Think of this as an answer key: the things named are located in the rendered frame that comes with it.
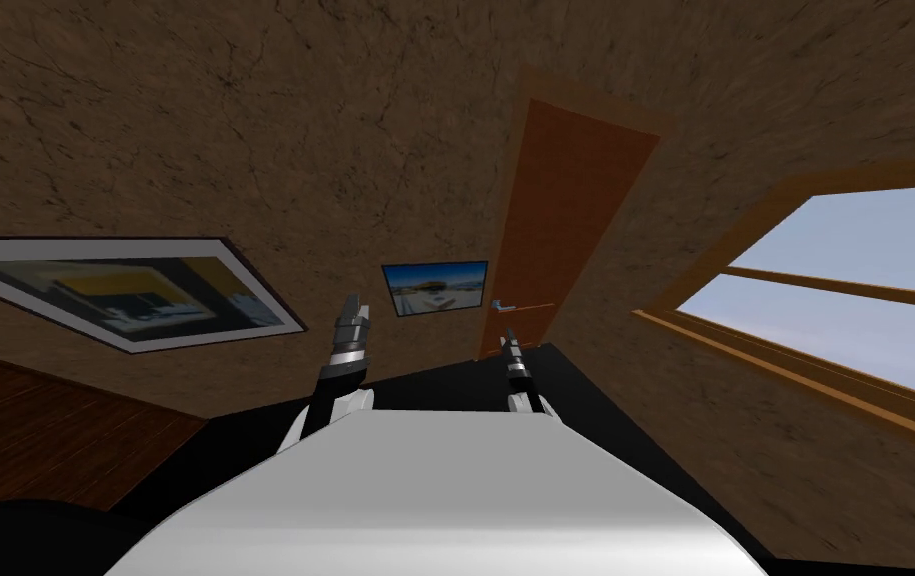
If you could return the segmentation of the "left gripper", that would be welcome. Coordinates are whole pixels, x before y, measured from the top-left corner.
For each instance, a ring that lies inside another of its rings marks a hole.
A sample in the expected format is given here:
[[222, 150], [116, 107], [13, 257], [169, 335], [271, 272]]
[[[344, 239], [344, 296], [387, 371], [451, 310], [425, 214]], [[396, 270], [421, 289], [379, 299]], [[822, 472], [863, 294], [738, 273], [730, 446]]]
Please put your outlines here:
[[348, 294], [339, 317], [335, 323], [332, 355], [364, 354], [370, 329], [370, 311], [368, 305], [360, 306], [357, 293]]

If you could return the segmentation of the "small dark-framed landscape picture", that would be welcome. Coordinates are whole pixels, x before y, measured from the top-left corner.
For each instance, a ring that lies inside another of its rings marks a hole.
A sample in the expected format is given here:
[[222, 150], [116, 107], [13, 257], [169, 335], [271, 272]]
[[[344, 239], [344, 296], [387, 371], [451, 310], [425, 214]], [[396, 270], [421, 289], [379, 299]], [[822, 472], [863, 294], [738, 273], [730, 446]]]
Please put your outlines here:
[[381, 265], [400, 318], [481, 307], [488, 268], [486, 260]]

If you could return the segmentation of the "orange-brown door leaf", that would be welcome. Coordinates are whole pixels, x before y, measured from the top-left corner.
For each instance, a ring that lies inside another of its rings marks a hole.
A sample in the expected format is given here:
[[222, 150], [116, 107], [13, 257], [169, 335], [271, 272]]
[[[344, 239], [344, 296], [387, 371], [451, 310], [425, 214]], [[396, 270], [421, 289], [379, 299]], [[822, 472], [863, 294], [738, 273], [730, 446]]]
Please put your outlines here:
[[499, 355], [499, 339], [507, 327], [526, 347], [544, 342], [672, 126], [667, 116], [632, 104], [573, 108], [528, 100], [486, 300], [555, 305], [509, 313], [489, 308], [477, 358]]

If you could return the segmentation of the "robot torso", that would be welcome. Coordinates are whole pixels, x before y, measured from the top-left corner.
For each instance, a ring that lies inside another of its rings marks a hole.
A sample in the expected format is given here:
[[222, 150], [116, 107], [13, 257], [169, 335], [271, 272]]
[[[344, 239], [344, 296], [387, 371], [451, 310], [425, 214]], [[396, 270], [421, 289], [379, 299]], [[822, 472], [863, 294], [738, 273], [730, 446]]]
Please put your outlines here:
[[164, 520], [106, 576], [766, 576], [544, 414], [359, 410]]

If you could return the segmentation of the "large white-framed picture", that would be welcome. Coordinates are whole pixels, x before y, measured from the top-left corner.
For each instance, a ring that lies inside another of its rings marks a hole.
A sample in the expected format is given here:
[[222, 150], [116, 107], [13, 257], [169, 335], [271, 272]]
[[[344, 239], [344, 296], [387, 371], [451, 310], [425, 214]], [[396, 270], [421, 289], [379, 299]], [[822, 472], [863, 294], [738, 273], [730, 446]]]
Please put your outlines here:
[[307, 329], [224, 237], [0, 237], [0, 301], [126, 354]]

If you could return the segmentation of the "dark brown wooden table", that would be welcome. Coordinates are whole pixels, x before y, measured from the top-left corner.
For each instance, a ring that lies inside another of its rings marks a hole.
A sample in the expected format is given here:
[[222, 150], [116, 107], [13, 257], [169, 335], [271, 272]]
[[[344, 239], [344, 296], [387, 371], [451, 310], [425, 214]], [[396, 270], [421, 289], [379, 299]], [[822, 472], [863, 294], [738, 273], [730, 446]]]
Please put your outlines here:
[[108, 510], [205, 423], [0, 360], [0, 501]]

